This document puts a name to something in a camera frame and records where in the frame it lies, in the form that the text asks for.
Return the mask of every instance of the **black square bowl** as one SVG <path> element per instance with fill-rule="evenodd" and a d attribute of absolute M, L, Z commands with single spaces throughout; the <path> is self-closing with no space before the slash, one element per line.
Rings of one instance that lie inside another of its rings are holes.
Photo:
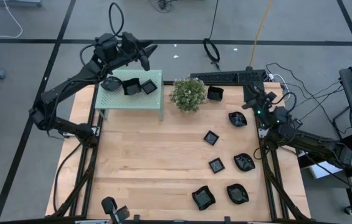
<path fill-rule="evenodd" d="M 214 134 L 213 131 L 208 131 L 203 140 L 205 140 L 207 143 L 211 144 L 214 146 L 214 144 L 217 142 L 219 139 L 219 136 Z"/>
<path fill-rule="evenodd" d="M 212 192 L 206 185 L 193 192 L 193 199 L 198 206 L 199 211 L 207 209 L 216 202 Z"/>
<path fill-rule="evenodd" d="M 155 91 L 158 87 L 155 85 L 154 82 L 152 82 L 152 80 L 148 80 L 146 82 L 144 82 L 143 84 L 141 84 L 141 87 L 143 88 L 144 92 L 148 95 L 150 93 L 152 93 L 153 91 Z"/>
<path fill-rule="evenodd" d="M 123 90 L 125 91 L 125 95 L 134 95 L 136 93 L 141 92 L 141 85 L 139 78 L 132 78 L 131 80 L 123 81 Z"/>
<path fill-rule="evenodd" d="M 213 173 L 218 173 L 225 169 L 223 163 L 221 162 L 220 158 L 214 159 L 209 162 Z"/>
<path fill-rule="evenodd" d="M 210 100 L 221 101 L 223 99 L 223 92 L 222 88 L 209 86 L 207 89 L 207 98 Z"/>

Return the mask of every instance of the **yellow cable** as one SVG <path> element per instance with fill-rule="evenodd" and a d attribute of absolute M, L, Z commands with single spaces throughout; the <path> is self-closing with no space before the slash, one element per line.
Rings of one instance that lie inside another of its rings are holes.
<path fill-rule="evenodd" d="M 251 56 L 251 58 L 250 58 L 250 63 L 249 63 L 249 66 L 250 66 L 250 67 L 252 66 L 253 58 L 254 58 L 254 56 L 255 56 L 255 49 L 256 49 L 257 39 L 259 38 L 259 34 L 260 34 L 260 31 L 262 30 L 262 26 L 263 26 L 263 23 L 264 23 L 264 21 L 265 21 L 265 18 L 267 17 L 267 14 L 269 13 L 269 10 L 270 10 L 272 1 L 273 1 L 273 0 L 269 0 L 269 3 L 267 4 L 267 8 L 266 8 L 266 10 L 265 10 L 265 13 L 264 13 L 262 22 L 260 23 L 259 30 L 257 31 L 256 38 L 255 38 L 255 43 L 253 44 L 252 56 Z"/>

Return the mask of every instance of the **black cup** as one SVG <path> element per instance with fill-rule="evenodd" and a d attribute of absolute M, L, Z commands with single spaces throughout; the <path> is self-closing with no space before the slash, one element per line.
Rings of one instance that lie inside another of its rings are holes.
<path fill-rule="evenodd" d="M 222 88 L 209 86 L 209 89 L 207 89 L 207 98 L 210 100 L 221 101 L 223 99 L 223 91 Z"/>
<path fill-rule="evenodd" d="M 123 90 L 125 91 L 125 95 L 134 95 L 136 93 L 141 92 L 141 85 L 139 78 L 132 78 L 131 80 L 123 81 Z"/>

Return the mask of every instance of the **black cable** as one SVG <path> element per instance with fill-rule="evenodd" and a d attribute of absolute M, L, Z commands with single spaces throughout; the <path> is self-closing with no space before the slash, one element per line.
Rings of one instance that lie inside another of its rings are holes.
<path fill-rule="evenodd" d="M 296 101 L 297 101 L 297 97 L 296 97 L 296 94 L 294 94 L 294 93 L 292 93 L 291 91 L 289 91 L 288 93 L 286 93 L 286 94 L 284 94 L 282 97 L 281 97 L 281 99 L 280 100 L 278 100 L 278 102 L 276 102 L 276 103 L 271 103 L 272 105 L 277 105 L 277 104 L 279 104 L 287 95 L 289 95 L 289 94 L 291 94 L 291 95 L 293 95 L 293 106 L 292 106 L 292 108 L 290 108 L 288 111 L 287 111 L 287 113 L 289 114 L 293 109 L 295 109 L 295 106 L 296 106 Z"/>
<path fill-rule="evenodd" d="M 156 3 L 158 3 L 158 7 L 159 7 L 159 9 L 158 9 L 154 4 L 152 4 L 152 0 L 148 0 L 148 2 L 151 4 L 151 6 L 154 9 L 157 10 L 158 12 L 161 12 L 161 13 L 168 13 L 172 9 L 174 9 L 174 5 L 173 5 L 172 1 L 173 0 L 156 0 Z"/>
<path fill-rule="evenodd" d="M 304 83 L 303 81 L 301 81 L 300 79 L 298 79 L 298 78 L 293 74 L 293 72 L 292 72 L 290 69 L 287 69 L 287 68 L 282 67 L 282 66 L 279 65 L 277 62 L 273 62 L 273 63 L 270 63 L 270 64 L 266 64 L 266 65 L 265 65 L 266 69 L 267 69 L 270 73 L 272 73 L 272 72 L 271 72 L 270 69 L 269 69 L 269 65 L 276 65 L 276 66 L 280 67 L 281 69 L 284 69 L 284 70 L 290 72 L 291 75 L 292 75 L 292 77 L 293 77 L 294 79 L 296 79 L 297 81 L 299 81 L 299 82 L 302 84 L 303 89 L 304 89 L 308 94 L 310 94 L 310 96 L 312 96 L 312 98 L 318 103 L 318 106 L 321 106 L 322 110 L 324 111 L 324 114 L 326 115 L 326 118 L 328 118 L 328 121 L 330 122 L 330 124 L 332 124 L 331 118 L 330 118 L 330 117 L 328 116 L 328 114 L 326 113 L 324 106 L 321 105 L 321 103 L 324 102 L 324 101 L 329 97 L 329 95 L 320 103 L 320 102 L 314 97 L 314 95 L 313 95 L 312 93 L 310 93 L 310 92 L 307 90 L 307 88 L 306 88 L 306 86 L 305 86 L 305 83 Z"/>
<path fill-rule="evenodd" d="M 86 63 L 85 63 L 84 60 L 83 60 L 83 52 L 84 52 L 87 48 L 93 47 L 93 46 L 96 46 L 96 44 L 89 44 L 89 45 L 83 47 L 83 48 L 80 50 L 78 56 L 79 56 L 80 62 L 82 63 L 83 66 L 86 65 Z"/>
<path fill-rule="evenodd" d="M 256 157 L 256 151 L 258 151 L 260 149 L 260 147 L 258 147 L 257 149 L 255 149 L 255 151 L 253 152 L 253 157 L 257 160 L 261 160 L 262 158 L 258 158 Z M 267 154 L 269 153 L 270 149 L 265 149 L 265 155 L 267 156 Z"/>
<path fill-rule="evenodd" d="M 348 127 L 348 128 L 345 129 L 345 131 L 339 130 L 339 132 L 341 132 L 342 134 L 346 134 L 347 130 L 349 130 L 350 128 L 352 129 L 352 127 Z"/>
<path fill-rule="evenodd" d="M 112 7 L 113 7 L 113 6 L 116 6 L 116 7 L 118 8 L 118 10 L 119 10 L 119 12 L 120 12 L 120 16 L 121 16 L 120 28 L 119 28 L 118 31 L 116 31 L 116 32 L 115 32 L 115 30 L 114 30 L 114 28 L 113 28 L 113 24 L 112 24 Z M 125 16 L 123 15 L 123 11 L 120 9 L 119 5 L 118 5 L 117 3 L 115 3 L 115 2 L 113 2 L 113 3 L 111 3 L 111 4 L 109 5 L 108 17 L 109 17 L 109 24 L 110 24 L 111 30 L 112 30 L 112 32 L 113 32 L 113 37 L 109 38 L 109 39 L 106 40 L 106 41 L 109 41 L 109 40 L 111 40 L 111 39 L 113 39 L 113 38 L 115 38 L 115 37 L 121 37 L 121 36 L 119 35 L 119 33 L 123 30 L 123 26 L 125 25 Z M 97 45 L 97 44 L 89 44 L 89 45 L 83 47 L 83 48 L 80 50 L 78 56 L 79 56 L 80 61 L 81 61 L 81 63 L 82 63 L 83 66 L 86 65 L 86 63 L 85 63 L 84 60 L 83 60 L 83 52 L 84 52 L 86 49 L 88 49 L 88 48 L 90 48 L 90 47 L 93 47 L 93 46 L 96 46 L 96 45 Z"/>
<path fill-rule="evenodd" d="M 57 186 L 58 186 L 58 175 L 59 172 L 62 168 L 62 166 L 64 166 L 65 162 L 73 155 L 75 154 L 75 152 L 77 151 L 77 149 L 82 145 L 82 143 L 79 143 L 76 148 L 74 150 L 72 150 L 72 152 L 70 152 L 70 154 L 65 157 L 65 159 L 61 162 L 61 164 L 58 167 L 57 173 L 55 175 L 55 180 L 54 180 L 54 195 L 52 198 L 52 206 L 54 207 L 54 211 L 57 212 Z"/>
<path fill-rule="evenodd" d="M 330 97 L 330 96 L 329 96 L 329 95 L 326 96 L 323 101 L 319 102 L 318 105 L 317 105 L 316 107 L 314 107 L 314 109 L 312 109 L 312 110 L 311 110 L 310 112 L 308 112 L 305 116 L 303 116 L 302 118 L 300 118 L 300 121 L 303 120 L 303 119 L 305 119 L 305 118 L 306 118 L 309 114 L 311 114 L 312 112 L 314 112 L 319 106 L 321 106 L 321 104 L 322 104 L 328 97 Z"/>
<path fill-rule="evenodd" d="M 343 90 L 339 90 L 342 86 L 339 86 L 336 90 L 334 90 L 333 92 L 331 93 L 327 93 L 327 94 L 324 94 L 324 95 L 320 95 L 320 96 L 316 96 L 315 98 L 318 99 L 318 98 L 321 98 L 323 96 L 328 96 L 328 95 L 332 95 L 334 93 L 339 93 L 340 91 L 343 91 Z M 304 104 L 305 102 L 307 102 L 308 100 L 312 100 L 314 98 L 310 97 L 309 99 L 306 99 L 306 100 L 303 100 L 301 103 L 299 103 L 297 106 L 300 106 L 302 104 Z"/>
<path fill-rule="evenodd" d="M 314 159 L 312 159 L 310 156 L 307 155 L 306 152 L 304 152 L 307 156 L 307 158 L 309 160 L 311 160 L 312 163 L 316 164 L 317 166 L 319 166 L 320 168 L 322 168 L 323 170 L 325 170 L 327 173 L 329 173 L 330 175 L 332 175 L 333 177 L 335 177 L 336 179 L 342 181 L 343 183 L 345 183 L 347 186 L 352 188 L 352 185 L 349 184 L 347 181 L 343 180 L 342 178 L 338 177 L 337 175 L 333 174 L 332 172 L 330 172 L 328 169 L 324 168 L 323 166 L 319 165 L 317 162 L 314 161 Z"/>
<path fill-rule="evenodd" d="M 325 91 L 325 90 L 331 88 L 333 85 L 335 85 L 335 84 L 337 84 L 337 83 L 339 83 L 339 81 L 337 81 L 336 83 L 332 83 L 330 86 L 328 86 L 328 87 L 326 87 L 326 88 L 320 90 L 318 93 L 315 93 L 314 96 L 316 96 L 316 98 L 318 98 L 318 97 L 319 97 L 319 96 L 317 96 L 318 94 L 320 94 L 322 91 Z M 294 84 L 291 84 L 291 83 L 285 83 L 285 84 L 288 85 L 288 86 L 297 87 L 297 88 L 301 91 L 303 97 L 304 97 L 306 100 L 313 99 L 312 97 L 307 97 L 307 96 L 305 96 L 305 93 L 303 92 L 302 88 L 300 88 L 300 86 L 294 85 Z"/>
<path fill-rule="evenodd" d="M 296 153 L 296 151 L 293 151 L 293 150 L 291 150 L 291 149 L 284 148 L 284 147 L 282 147 L 282 146 L 279 146 L 279 147 L 280 147 L 281 149 L 287 151 L 287 152 L 290 152 L 290 153 L 294 154 L 295 156 L 298 156 L 298 154 Z"/>
<path fill-rule="evenodd" d="M 203 47 L 205 48 L 205 52 L 207 54 L 207 56 L 211 59 L 211 63 L 214 64 L 216 66 L 216 68 L 218 70 L 220 70 L 220 66 L 217 64 L 220 62 L 220 53 L 219 50 L 217 49 L 217 47 L 213 44 L 213 42 L 210 40 L 212 37 L 212 33 L 213 33 L 213 27 L 214 27 L 214 21 L 216 20 L 216 14 L 217 14 L 217 5 L 219 4 L 219 0 L 217 0 L 216 2 L 216 8 L 214 10 L 214 16 L 213 16 L 213 22 L 212 22 L 212 29 L 211 29 L 211 34 L 209 36 L 209 38 L 205 38 L 203 39 Z M 214 53 L 216 54 L 215 58 L 209 51 L 209 49 L 207 48 L 207 44 L 210 44 L 214 50 Z"/>
<path fill-rule="evenodd" d="M 298 156 L 298 154 L 297 154 L 296 152 L 293 152 L 293 151 L 290 150 L 290 149 L 285 149 L 285 148 L 282 147 L 282 146 L 279 146 L 279 148 L 281 148 L 281 149 L 283 149 L 283 150 L 285 150 L 285 151 L 287 151 L 287 152 L 290 152 L 290 153 L 294 154 L 295 156 Z M 253 157 L 254 157 L 255 159 L 257 159 L 257 160 L 261 160 L 261 159 L 262 159 L 262 158 L 256 157 L 256 152 L 257 152 L 259 149 L 260 149 L 260 148 L 258 147 L 258 148 L 255 149 L 255 151 L 253 152 Z M 266 149 L 264 154 L 267 156 L 267 154 L 268 154 L 270 151 L 271 151 L 270 149 Z"/>

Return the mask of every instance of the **table leg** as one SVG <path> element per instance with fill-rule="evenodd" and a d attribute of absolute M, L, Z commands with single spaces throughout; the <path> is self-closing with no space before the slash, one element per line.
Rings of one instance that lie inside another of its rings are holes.
<path fill-rule="evenodd" d="M 161 108 L 159 109 L 159 119 L 160 121 L 163 121 L 163 89 L 164 89 L 164 85 L 162 82 L 162 89 L 161 89 Z"/>
<path fill-rule="evenodd" d="M 104 120 L 107 120 L 108 119 L 108 114 L 109 114 L 109 109 L 105 110 L 104 111 Z"/>
<path fill-rule="evenodd" d="M 97 110 L 101 117 L 104 119 L 104 120 L 107 120 L 108 119 L 108 114 L 109 114 L 109 110 L 104 110 L 104 112 L 102 113 L 103 110 Z"/>

